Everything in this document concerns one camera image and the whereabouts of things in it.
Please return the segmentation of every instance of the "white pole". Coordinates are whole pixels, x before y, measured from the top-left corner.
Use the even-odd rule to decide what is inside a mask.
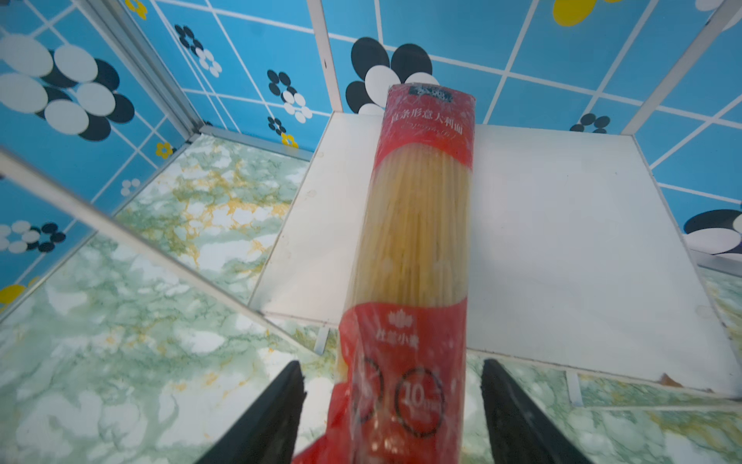
[[[160,249],[152,246],[149,242],[131,232],[129,229],[126,229],[114,219],[92,207],[88,202],[60,186],[56,181],[51,180],[46,175],[37,171],[34,167],[29,166],[26,162],[11,154],[5,147],[0,147],[0,172],[10,178],[13,182],[33,193],[35,196],[56,206],[69,215],[80,219],[82,222],[94,229],[97,229],[109,238],[129,246],[153,264],[172,272],[180,280],[201,290],[206,295],[214,298],[217,302],[227,306],[239,314],[244,314],[252,321],[271,330],[273,333],[294,345],[299,350],[302,350],[305,353],[315,354],[312,350],[297,342],[285,330],[270,322],[263,315],[250,310],[241,301],[205,279],[198,272],[186,267],[171,256],[162,252]]]

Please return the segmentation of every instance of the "pasta package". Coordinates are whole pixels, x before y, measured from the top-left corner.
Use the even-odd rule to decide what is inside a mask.
[[[459,461],[474,109],[437,85],[391,87],[327,430],[294,464]]]

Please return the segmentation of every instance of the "dry pasta noodle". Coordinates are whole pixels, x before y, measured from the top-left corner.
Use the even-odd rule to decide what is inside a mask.
[[[295,464],[458,462],[474,98],[391,87],[327,432]]]

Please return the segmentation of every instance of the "plastic packaging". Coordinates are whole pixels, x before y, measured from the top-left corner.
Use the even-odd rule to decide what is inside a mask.
[[[327,431],[294,464],[459,461],[474,97],[391,87]]]

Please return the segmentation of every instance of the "black circle outline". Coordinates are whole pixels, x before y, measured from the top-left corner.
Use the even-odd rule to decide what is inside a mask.
[[[376,413],[376,409],[381,404],[381,402],[384,401],[384,374],[381,373],[381,367],[379,367],[379,365],[376,363],[376,361],[374,361],[373,359],[368,358],[368,357],[364,357],[364,362],[366,364],[371,364],[371,367],[373,367],[374,369],[376,369],[376,373],[378,373],[379,393],[378,393],[378,397],[376,398],[376,402],[374,403],[373,408],[371,409],[371,411],[368,414],[366,414],[365,416],[363,416],[363,417],[361,417],[361,418],[358,419],[358,421],[361,424],[364,424],[365,422],[368,422],[369,419],[371,419],[373,417],[373,415]],[[353,410],[354,410],[354,412],[357,412],[358,411],[358,400],[354,401]]]
[[[441,392],[441,417],[438,420],[438,423],[436,424],[436,426],[433,427],[431,431],[418,432],[414,428],[410,427],[410,425],[404,421],[404,417],[402,417],[402,412],[399,410],[399,391],[402,388],[402,382],[407,380],[407,377],[413,375],[414,373],[423,373],[423,374],[427,374],[433,377],[433,380],[435,381],[436,386]],[[436,377],[436,375],[433,372],[430,371],[430,369],[426,369],[425,367],[413,367],[412,369],[405,372],[402,378],[399,379],[399,382],[397,383],[397,388],[394,391],[394,410],[396,411],[397,417],[399,418],[399,423],[402,425],[402,427],[404,427],[404,430],[410,432],[415,437],[428,438],[428,437],[435,435],[438,432],[438,429],[443,424],[443,417],[446,411],[446,395],[445,393],[443,393],[443,384],[441,383],[440,379]]]

